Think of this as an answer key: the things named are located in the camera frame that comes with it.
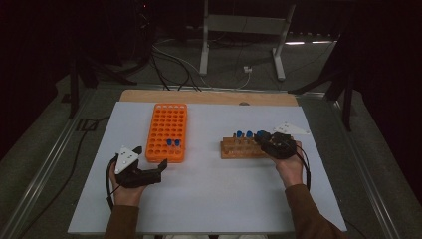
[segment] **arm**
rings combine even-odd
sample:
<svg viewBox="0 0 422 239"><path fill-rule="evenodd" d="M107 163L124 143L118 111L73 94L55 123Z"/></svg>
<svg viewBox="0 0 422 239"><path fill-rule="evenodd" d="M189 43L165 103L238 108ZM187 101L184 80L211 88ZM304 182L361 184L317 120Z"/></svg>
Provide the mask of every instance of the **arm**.
<svg viewBox="0 0 422 239"><path fill-rule="evenodd" d="M301 157L302 144L297 141ZM311 194L303 184L303 164L297 155L288 159L274 159L276 170L286 187L286 197L292 211L296 238L346 238L332 223L320 215Z"/></svg>
<svg viewBox="0 0 422 239"><path fill-rule="evenodd" d="M114 175L115 163L109 170L109 179L112 188L118 187ZM137 216L139 212L139 202L143 190L146 186L138 188L124 188L120 186L114 192L114 207L108 226L105 231L105 239L131 239L136 236Z"/></svg>

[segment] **hand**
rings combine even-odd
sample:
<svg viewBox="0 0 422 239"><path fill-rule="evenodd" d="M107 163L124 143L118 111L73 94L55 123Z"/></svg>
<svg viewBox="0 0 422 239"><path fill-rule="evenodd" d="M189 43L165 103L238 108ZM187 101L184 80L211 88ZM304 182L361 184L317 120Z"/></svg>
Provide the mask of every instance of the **hand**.
<svg viewBox="0 0 422 239"><path fill-rule="evenodd" d="M276 170L280 175L285 187L288 188L293 185L303 184L302 173L303 173L303 164L299 159L298 155L302 155L302 143L296 141L297 153L287 159L276 159L270 157L270 159L276 164Z"/></svg>
<svg viewBox="0 0 422 239"><path fill-rule="evenodd" d="M109 179L111 180L112 188L116 189L118 184L115 179L115 162L111 165L108 175ZM137 188L125 188L120 186L114 192L114 205L123 205L123 206L139 206L140 196L142 195L143 190L145 190L146 186L140 186Z"/></svg>

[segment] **white table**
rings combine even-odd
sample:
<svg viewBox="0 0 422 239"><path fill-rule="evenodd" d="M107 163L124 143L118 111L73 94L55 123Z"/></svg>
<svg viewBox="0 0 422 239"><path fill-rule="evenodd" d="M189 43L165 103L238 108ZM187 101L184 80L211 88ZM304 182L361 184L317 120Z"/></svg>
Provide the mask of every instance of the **white table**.
<svg viewBox="0 0 422 239"><path fill-rule="evenodd" d="M154 103L116 103L68 232L103 234L110 216L106 166L122 145L145 148ZM219 142L237 130L272 131L287 121L309 129L301 107L188 104L185 160L142 195L142 234L273 234L293 231L283 183L268 159L221 159ZM294 135L311 165L321 214L346 227L312 135ZM156 168L140 156L141 169Z"/></svg>

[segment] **wooden test tube rack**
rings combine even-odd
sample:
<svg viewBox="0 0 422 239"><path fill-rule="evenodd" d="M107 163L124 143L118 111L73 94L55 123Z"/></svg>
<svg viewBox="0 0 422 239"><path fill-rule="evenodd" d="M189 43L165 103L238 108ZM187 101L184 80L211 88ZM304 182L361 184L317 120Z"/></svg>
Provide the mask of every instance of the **wooden test tube rack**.
<svg viewBox="0 0 422 239"><path fill-rule="evenodd" d="M222 159L230 158L268 158L261 151L261 147L252 137L237 137L234 133L232 137L223 137L220 141L220 150Z"/></svg>

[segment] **sleeve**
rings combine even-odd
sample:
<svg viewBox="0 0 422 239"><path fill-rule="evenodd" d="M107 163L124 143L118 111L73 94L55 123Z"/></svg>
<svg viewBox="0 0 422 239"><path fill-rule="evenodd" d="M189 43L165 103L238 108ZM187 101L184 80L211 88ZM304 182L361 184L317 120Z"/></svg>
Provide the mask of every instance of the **sleeve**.
<svg viewBox="0 0 422 239"><path fill-rule="evenodd" d="M139 208L134 206L114 206L105 231L105 239L133 239Z"/></svg>
<svg viewBox="0 0 422 239"><path fill-rule="evenodd" d="M319 213L305 185L291 186L285 193L292 211L296 238L347 238Z"/></svg>

